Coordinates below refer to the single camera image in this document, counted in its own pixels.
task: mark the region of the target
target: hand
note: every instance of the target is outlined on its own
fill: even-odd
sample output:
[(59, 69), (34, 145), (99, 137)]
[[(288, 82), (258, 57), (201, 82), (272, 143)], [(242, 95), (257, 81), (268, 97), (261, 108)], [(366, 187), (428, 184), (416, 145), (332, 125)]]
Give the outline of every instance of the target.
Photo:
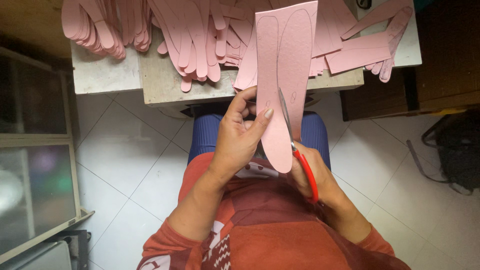
[[(325, 165), (322, 156), (316, 149), (305, 147), (298, 142), (294, 143), (300, 154), (305, 156), (310, 165), (310, 169), (315, 177), (315, 182), (317, 183), (319, 201), (326, 205), (334, 204), (336, 199), (342, 197), (343, 191), (338, 186), (332, 172)], [(296, 158), (293, 158), (290, 174), (300, 193), (307, 198), (312, 197), (312, 189), (308, 178), (305, 175), (300, 161)]]
[(221, 179), (222, 187), (250, 162), (272, 119), (273, 109), (268, 109), (260, 112), (255, 121), (243, 120), (249, 113), (256, 114), (256, 104), (248, 101), (254, 98), (256, 93), (256, 86), (239, 92), (220, 122), (209, 171)]

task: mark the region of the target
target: red scissors handle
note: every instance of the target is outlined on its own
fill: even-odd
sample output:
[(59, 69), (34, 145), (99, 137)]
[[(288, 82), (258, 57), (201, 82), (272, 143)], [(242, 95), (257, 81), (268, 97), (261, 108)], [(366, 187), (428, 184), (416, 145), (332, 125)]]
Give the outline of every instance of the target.
[(293, 151), (293, 156), (296, 157), (307, 175), (308, 182), (310, 183), (310, 187), (312, 188), (312, 197), (307, 198), (308, 202), (311, 204), (316, 204), (318, 202), (318, 189), (317, 189), (317, 182), (315, 182), (315, 177), (313, 175), (312, 170), (310, 169), (310, 165), (308, 165), (308, 161), (303, 154), (300, 154), (299, 150)]

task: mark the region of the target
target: scissors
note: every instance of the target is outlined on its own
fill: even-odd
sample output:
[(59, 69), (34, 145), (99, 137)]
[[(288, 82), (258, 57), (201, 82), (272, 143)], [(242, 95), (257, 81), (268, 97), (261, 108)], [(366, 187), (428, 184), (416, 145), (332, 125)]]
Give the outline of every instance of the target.
[(310, 169), (310, 165), (308, 165), (307, 159), (303, 154), (300, 154), (299, 150), (295, 147), (295, 144), (293, 143), (292, 126), (290, 125), (290, 118), (288, 117), (287, 104), (285, 103), (285, 98), (283, 97), (283, 93), (280, 87), (278, 88), (278, 97), (280, 98), (280, 105), (282, 106), (283, 117), (285, 118), (285, 122), (287, 123), (288, 135), (290, 135), (290, 143), (292, 144), (293, 156), (300, 161), (300, 164), (305, 171), (305, 174), (307, 175), (310, 187), (312, 188), (313, 195), (311, 198), (307, 198), (307, 200), (311, 204), (316, 204), (318, 202), (317, 183), (315, 182), (315, 177), (312, 170)]

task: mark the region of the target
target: black bag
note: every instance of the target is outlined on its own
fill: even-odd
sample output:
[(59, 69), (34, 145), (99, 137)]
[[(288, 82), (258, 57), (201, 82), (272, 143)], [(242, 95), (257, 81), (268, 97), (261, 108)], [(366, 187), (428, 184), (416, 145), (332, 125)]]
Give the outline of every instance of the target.
[(480, 113), (467, 111), (446, 115), (421, 137), (423, 144), (438, 149), (442, 171), (447, 180), (438, 181), (425, 174), (410, 141), (408, 147), (420, 172), (427, 178), (449, 184), (458, 193), (457, 185), (468, 190), (480, 187)]

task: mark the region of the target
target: fingernail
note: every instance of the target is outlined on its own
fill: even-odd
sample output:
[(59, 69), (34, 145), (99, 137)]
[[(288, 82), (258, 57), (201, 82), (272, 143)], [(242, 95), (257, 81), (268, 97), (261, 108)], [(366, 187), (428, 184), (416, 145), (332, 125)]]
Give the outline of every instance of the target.
[(265, 112), (265, 117), (266, 117), (267, 119), (269, 119), (269, 120), (272, 118), (272, 115), (273, 115), (273, 109), (272, 109), (272, 108), (268, 109), (268, 110)]

